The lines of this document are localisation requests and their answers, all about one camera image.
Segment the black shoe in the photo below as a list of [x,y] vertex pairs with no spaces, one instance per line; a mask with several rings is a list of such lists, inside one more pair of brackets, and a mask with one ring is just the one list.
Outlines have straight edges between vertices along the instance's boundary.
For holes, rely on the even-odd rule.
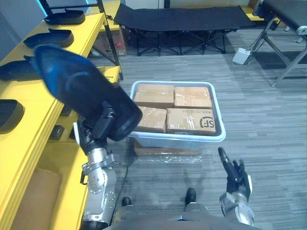
[[191,202],[196,202],[196,192],[194,188],[189,188],[186,194],[186,206]]
[[125,196],[122,201],[121,201],[121,205],[122,206],[127,206],[127,205],[131,205],[131,200],[129,197]]

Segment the wall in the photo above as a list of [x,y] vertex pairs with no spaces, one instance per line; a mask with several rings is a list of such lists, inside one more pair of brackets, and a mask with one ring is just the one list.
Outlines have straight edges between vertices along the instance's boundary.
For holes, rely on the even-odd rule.
[[164,8],[164,0],[126,0],[126,5],[133,9]]
[[248,5],[249,0],[171,0],[170,7]]
[[[85,0],[47,0],[52,5],[85,4]],[[2,60],[45,15],[35,0],[0,0],[0,60]]]

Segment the white device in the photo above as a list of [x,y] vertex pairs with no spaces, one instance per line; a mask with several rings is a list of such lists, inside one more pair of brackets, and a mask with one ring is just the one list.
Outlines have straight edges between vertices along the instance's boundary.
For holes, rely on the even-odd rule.
[[249,56],[250,56],[250,50],[239,48],[232,61],[235,64],[244,65]]

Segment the shelf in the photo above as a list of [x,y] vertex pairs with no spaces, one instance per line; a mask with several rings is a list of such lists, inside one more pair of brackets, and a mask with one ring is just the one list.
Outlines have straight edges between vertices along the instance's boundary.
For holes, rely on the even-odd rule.
[[[116,0],[116,1],[105,1],[104,2],[104,8],[105,8],[105,13],[106,15],[111,15],[112,18],[115,18],[115,15],[117,13],[117,10],[119,8],[120,5],[120,1]],[[100,13],[99,8],[98,7],[90,7],[88,14],[95,14],[95,13]],[[115,23],[113,20],[108,19],[107,20],[110,30],[119,30],[119,24]],[[106,31],[105,27],[102,25],[100,28],[100,31]]]
[[[69,29],[74,42],[65,48],[86,57],[103,23],[103,14],[87,15],[80,25],[50,26]],[[41,22],[28,36],[48,31]],[[23,60],[32,56],[32,49],[23,42],[17,45],[0,63]],[[25,114],[18,126],[8,134],[0,135],[0,229],[9,230],[22,196],[37,161],[59,117],[63,104],[46,90],[42,80],[0,82],[0,99],[16,99],[25,107]]]
[[242,10],[244,11],[244,13],[247,15],[247,17],[249,17],[249,19],[251,21],[264,21],[263,18],[257,17],[253,15],[253,9],[249,6],[241,6]]
[[77,143],[46,144],[37,166],[62,175],[49,230],[79,229],[87,196],[87,187],[80,184],[81,166],[86,162]]
[[104,75],[106,79],[109,80],[111,83],[117,83],[118,82],[118,76],[121,72],[120,66],[98,66],[97,69],[99,69],[100,72]]

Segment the sf logo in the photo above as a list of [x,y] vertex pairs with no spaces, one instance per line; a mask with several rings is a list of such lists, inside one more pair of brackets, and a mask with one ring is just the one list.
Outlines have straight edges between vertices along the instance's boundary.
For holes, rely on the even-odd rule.
[[212,117],[209,116],[204,116],[201,118],[200,120],[200,125],[202,128],[213,128],[214,127],[214,121],[212,119]]

